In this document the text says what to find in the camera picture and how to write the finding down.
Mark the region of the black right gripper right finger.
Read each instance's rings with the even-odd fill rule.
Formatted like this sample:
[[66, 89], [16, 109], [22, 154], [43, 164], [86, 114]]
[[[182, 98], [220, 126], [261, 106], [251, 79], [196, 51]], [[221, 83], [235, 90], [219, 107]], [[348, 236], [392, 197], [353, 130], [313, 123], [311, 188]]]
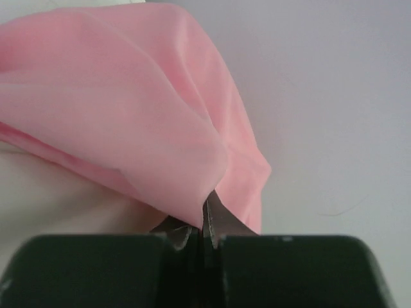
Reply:
[[203, 215], [203, 239], [212, 249], [217, 249], [219, 241], [225, 236], [257, 235], [226, 208], [216, 191], [212, 191], [207, 197]]

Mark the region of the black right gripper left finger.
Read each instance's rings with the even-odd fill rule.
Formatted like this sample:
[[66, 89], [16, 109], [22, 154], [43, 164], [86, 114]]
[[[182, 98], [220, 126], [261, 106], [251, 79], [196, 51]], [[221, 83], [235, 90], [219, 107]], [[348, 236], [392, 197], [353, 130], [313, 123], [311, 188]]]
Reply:
[[168, 216], [163, 222], [153, 228], [150, 233], [166, 237], [174, 249], [183, 250], [190, 241], [194, 240], [196, 242], [198, 228]]

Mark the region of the white pillow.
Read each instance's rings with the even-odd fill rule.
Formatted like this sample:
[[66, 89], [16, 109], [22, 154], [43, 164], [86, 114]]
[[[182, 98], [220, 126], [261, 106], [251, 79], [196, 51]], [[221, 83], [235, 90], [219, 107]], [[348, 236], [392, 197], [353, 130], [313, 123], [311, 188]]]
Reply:
[[44, 233], [141, 233], [165, 215], [5, 142], [1, 241]]

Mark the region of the pink satin pillowcase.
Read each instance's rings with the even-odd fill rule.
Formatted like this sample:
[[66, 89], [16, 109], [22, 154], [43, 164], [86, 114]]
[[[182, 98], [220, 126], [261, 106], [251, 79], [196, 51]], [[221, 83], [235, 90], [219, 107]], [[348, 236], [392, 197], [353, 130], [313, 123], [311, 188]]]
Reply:
[[261, 230], [271, 168], [223, 58], [174, 4], [3, 23], [1, 140], [196, 227], [216, 191]]

